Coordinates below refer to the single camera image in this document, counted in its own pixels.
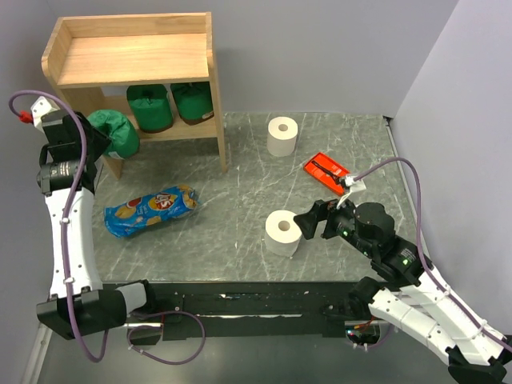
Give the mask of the green roll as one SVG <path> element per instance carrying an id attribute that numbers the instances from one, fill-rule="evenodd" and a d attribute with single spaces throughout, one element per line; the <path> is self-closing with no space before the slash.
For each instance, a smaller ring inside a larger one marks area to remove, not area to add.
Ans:
<path id="1" fill-rule="evenodd" d="M 163 84 L 132 85 L 126 99 L 141 131 L 156 134 L 172 127 L 174 116 Z"/>
<path id="2" fill-rule="evenodd" d="M 208 82 L 174 83 L 170 85 L 180 118 L 193 126 L 214 116 L 214 108 Z"/>
<path id="3" fill-rule="evenodd" d="M 138 152 L 138 134 L 132 122 L 123 113 L 117 110 L 96 110 L 87 119 L 96 130 L 110 139 L 104 156 L 127 159 Z"/>

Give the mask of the blue chips bag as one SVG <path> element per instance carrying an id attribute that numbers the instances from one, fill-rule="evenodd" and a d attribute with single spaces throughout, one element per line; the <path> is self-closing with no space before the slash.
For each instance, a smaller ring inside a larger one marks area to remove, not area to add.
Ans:
<path id="1" fill-rule="evenodd" d="M 148 226 L 187 216 L 199 205 L 198 192 L 188 185 L 172 186 L 155 194 L 104 209 L 104 223 L 116 238 L 129 237 Z"/>

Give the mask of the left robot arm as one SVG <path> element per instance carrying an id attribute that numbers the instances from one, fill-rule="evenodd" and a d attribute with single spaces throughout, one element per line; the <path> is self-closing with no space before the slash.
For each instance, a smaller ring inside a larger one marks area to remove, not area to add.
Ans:
<path id="1" fill-rule="evenodd" d="M 37 305 L 38 320 L 66 340 L 74 338 L 73 311 L 82 336 L 116 328 L 132 314 L 148 322 L 158 300 L 147 280 L 106 290 L 96 266 L 92 234 L 96 160 L 110 140 L 83 114 L 66 111 L 42 117 L 48 143 L 41 149 L 38 185 L 49 211 L 54 273 L 48 299 Z"/>

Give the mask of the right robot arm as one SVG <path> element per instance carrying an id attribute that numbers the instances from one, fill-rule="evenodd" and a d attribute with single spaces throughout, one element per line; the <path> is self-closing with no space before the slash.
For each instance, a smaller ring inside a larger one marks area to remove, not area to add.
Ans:
<path id="1" fill-rule="evenodd" d="M 305 239 L 324 222 L 322 238 L 348 242 L 383 278 L 365 277 L 355 284 L 344 301 L 344 315 L 373 316 L 402 330 L 435 353 L 458 383 L 503 381 L 511 338 L 463 304 L 417 246 L 395 233 L 394 219 L 382 204 L 317 200 L 294 222 Z"/>

